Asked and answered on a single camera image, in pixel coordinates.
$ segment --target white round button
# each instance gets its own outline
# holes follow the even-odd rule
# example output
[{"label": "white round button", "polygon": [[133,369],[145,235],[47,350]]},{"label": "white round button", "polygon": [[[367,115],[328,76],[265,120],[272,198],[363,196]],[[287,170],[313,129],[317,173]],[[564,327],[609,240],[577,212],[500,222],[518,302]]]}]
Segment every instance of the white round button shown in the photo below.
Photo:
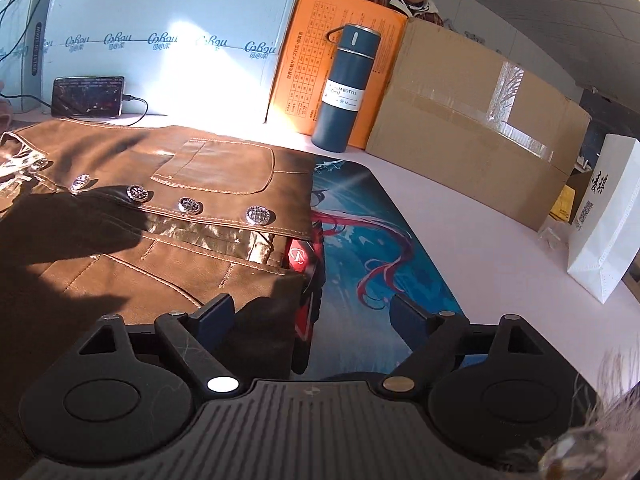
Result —
[{"label": "white round button", "polygon": [[207,382],[207,388],[217,394],[228,394],[238,386],[240,383],[233,377],[214,377]]},{"label": "white round button", "polygon": [[76,179],[71,184],[71,191],[80,191],[89,185],[91,182],[91,176],[83,173],[82,175],[76,177]]}]

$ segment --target vest pocket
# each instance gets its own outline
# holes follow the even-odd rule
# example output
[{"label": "vest pocket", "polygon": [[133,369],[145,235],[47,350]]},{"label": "vest pocket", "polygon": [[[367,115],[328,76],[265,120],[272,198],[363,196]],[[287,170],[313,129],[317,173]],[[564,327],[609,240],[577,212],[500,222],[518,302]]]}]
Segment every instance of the vest pocket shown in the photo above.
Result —
[{"label": "vest pocket", "polygon": [[245,195],[264,190],[273,168],[273,150],[266,146],[190,139],[151,178],[171,187]]}]

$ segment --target round metal rivet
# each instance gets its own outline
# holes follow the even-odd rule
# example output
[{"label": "round metal rivet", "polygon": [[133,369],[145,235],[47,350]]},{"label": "round metal rivet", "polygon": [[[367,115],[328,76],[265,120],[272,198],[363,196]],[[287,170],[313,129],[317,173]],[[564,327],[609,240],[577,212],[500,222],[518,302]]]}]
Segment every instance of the round metal rivet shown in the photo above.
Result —
[{"label": "round metal rivet", "polygon": [[271,211],[261,205],[252,205],[246,210],[246,221],[251,225],[267,225],[272,220]]},{"label": "round metal rivet", "polygon": [[89,182],[91,182],[91,176],[83,173],[73,181],[73,183],[71,184],[71,191],[80,191],[81,189],[87,187],[89,185]]},{"label": "round metal rivet", "polygon": [[382,383],[382,386],[385,390],[389,390],[390,392],[403,394],[413,390],[415,383],[409,377],[396,376],[386,378]]},{"label": "round metal rivet", "polygon": [[31,171],[40,171],[40,170],[44,170],[48,165],[49,165],[49,159],[41,158],[39,160],[36,160],[33,164],[31,164],[29,169]]},{"label": "round metal rivet", "polygon": [[185,215],[197,215],[202,213],[202,202],[185,196],[178,202],[178,209]]},{"label": "round metal rivet", "polygon": [[127,196],[133,200],[133,202],[146,202],[149,200],[149,192],[142,186],[129,186],[127,187]]}]

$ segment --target smartphone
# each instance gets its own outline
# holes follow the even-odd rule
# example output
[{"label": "smartphone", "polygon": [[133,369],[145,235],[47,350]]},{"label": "smartphone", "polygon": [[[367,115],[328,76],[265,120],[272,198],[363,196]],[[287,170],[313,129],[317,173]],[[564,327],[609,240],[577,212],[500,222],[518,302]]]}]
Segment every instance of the smartphone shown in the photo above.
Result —
[{"label": "smartphone", "polygon": [[122,76],[59,77],[53,82],[51,116],[117,118],[123,92]]}]

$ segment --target ribbed black plate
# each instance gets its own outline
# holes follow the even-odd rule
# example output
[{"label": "ribbed black plate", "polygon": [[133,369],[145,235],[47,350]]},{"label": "ribbed black plate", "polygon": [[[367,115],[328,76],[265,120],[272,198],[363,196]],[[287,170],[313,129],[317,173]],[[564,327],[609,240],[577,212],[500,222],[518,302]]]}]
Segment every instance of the ribbed black plate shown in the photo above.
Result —
[{"label": "ribbed black plate", "polygon": [[187,433],[145,459],[102,469],[41,459],[22,478],[492,480],[506,476],[457,455],[431,433],[418,407],[377,397],[364,382],[257,381],[242,397],[205,404]]}]

